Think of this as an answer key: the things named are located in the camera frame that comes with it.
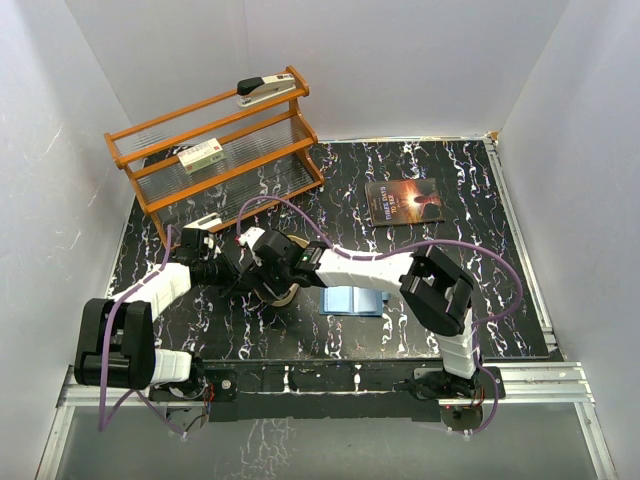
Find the wooden rack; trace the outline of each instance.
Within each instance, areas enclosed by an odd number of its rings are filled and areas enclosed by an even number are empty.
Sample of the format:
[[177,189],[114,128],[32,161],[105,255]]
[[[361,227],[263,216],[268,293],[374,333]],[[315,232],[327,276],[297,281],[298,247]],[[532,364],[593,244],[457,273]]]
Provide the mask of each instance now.
[[[114,162],[129,177],[143,212],[151,217],[165,245],[166,236],[161,218],[163,212],[169,212],[165,217],[170,216],[172,209],[179,210],[180,202],[203,192],[206,195],[210,189],[250,172],[254,172],[255,175],[257,169],[285,157],[288,162],[299,162],[304,167],[304,170],[299,169],[300,165],[292,167],[298,168],[296,171],[304,178],[296,182],[295,190],[292,184],[289,191],[280,192],[278,196],[290,198],[324,184],[322,173],[309,156],[309,147],[317,143],[318,139],[302,116],[298,105],[298,97],[309,95],[309,86],[292,66],[280,73],[292,74],[296,88],[253,107],[238,107],[236,101],[240,97],[234,89],[121,132],[105,133],[105,140]],[[271,113],[278,109],[284,111],[265,119],[262,117],[266,114],[260,115],[262,112]],[[216,114],[221,110],[231,113],[202,124],[203,119],[216,118]],[[240,127],[239,123],[250,124]],[[191,124],[190,127],[193,128],[184,131],[185,124]],[[217,139],[223,146],[227,159],[187,174],[175,153],[179,148],[199,143],[202,140],[198,137],[213,131],[217,131],[218,135],[223,133]],[[256,152],[259,152],[258,156],[252,155]],[[249,185],[250,177],[245,178],[246,182],[244,179],[234,182],[236,192],[251,191],[249,187],[237,188],[245,183]],[[243,218],[265,210],[275,203],[258,204],[257,208],[247,212]],[[223,223],[214,227],[212,231],[233,224],[236,218],[231,218],[230,215],[229,213],[226,217],[223,216]]]

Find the white wall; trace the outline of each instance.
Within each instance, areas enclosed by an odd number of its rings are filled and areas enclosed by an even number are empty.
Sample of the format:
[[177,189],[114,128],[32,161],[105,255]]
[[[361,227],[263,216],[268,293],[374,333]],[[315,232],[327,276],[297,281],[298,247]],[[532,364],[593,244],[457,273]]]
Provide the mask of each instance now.
[[567,0],[67,3],[134,123],[293,64],[330,139],[501,128]]
[[564,351],[580,360],[621,478],[637,478],[640,4],[572,1],[500,135]]
[[32,479],[132,192],[129,121],[62,0],[0,0],[0,478]]

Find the white metal frame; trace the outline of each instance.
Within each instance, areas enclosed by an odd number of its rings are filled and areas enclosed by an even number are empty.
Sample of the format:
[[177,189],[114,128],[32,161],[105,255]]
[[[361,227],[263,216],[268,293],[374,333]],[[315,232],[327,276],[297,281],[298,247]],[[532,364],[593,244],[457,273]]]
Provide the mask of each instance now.
[[[347,142],[392,142],[392,141],[454,141],[454,140],[481,140],[484,142],[493,174],[495,176],[498,191],[502,198],[507,220],[513,234],[514,242],[520,260],[522,262],[527,284],[531,290],[533,302],[538,319],[542,325],[545,340],[549,352],[557,349],[557,342],[553,334],[553,328],[549,313],[542,299],[540,287],[531,266],[522,232],[513,210],[513,205],[507,190],[502,167],[494,143],[486,136],[475,137],[381,137],[353,140],[331,140],[333,143]],[[114,269],[117,264],[118,253],[114,261]],[[594,399],[586,375],[579,362],[509,362],[490,363],[490,366],[499,366],[501,369],[506,398],[500,403],[573,403],[576,414],[582,427],[598,479],[617,480],[613,462],[609,455],[600,424],[595,413]],[[113,405],[122,395],[122,389],[109,389],[107,405]],[[64,447],[73,421],[75,407],[98,405],[99,389],[78,385],[73,379],[72,369],[69,370],[67,380],[63,386],[58,408],[54,418],[51,433],[45,447],[36,475],[36,480],[54,480],[62,459]],[[459,401],[446,400],[444,404],[456,404]],[[156,403],[164,408],[167,403]],[[144,406],[144,403],[136,396],[130,396],[123,404],[124,407]],[[171,406],[200,407],[200,402],[171,402]]]

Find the marble pattern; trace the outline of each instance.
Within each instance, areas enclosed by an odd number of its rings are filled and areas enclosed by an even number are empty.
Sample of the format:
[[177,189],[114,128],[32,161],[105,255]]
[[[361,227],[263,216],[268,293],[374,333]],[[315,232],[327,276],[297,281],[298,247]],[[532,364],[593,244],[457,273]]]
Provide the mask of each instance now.
[[[383,252],[429,238],[450,238],[498,252],[522,275],[513,236],[481,141],[334,143],[314,146],[311,155],[327,184],[293,202],[336,242],[347,248]],[[366,182],[402,178],[437,179],[445,203],[440,223],[372,228],[364,194]],[[268,186],[264,192],[271,192]],[[202,215],[187,211],[184,220]],[[276,207],[243,222],[313,239],[312,230],[295,213]],[[232,261],[239,259],[235,230],[217,235]],[[472,251],[446,248],[474,276],[477,318],[498,313],[513,296],[511,280]],[[141,279],[163,248],[149,218],[135,203],[117,261],[111,292]],[[205,359],[378,359],[436,357],[438,344],[398,299],[385,306],[382,318],[322,316],[319,289],[300,290],[287,307],[274,308],[253,294],[221,298],[213,288],[192,289],[155,324],[156,344],[200,352]],[[522,308],[501,324],[480,332],[488,358],[548,355],[528,289]]]

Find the book cover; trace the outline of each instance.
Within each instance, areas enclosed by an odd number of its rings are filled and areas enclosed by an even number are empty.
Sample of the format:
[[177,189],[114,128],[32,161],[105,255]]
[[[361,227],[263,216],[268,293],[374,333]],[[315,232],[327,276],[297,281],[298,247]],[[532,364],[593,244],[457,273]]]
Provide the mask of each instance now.
[[444,220],[435,178],[370,182],[365,191],[374,227]]

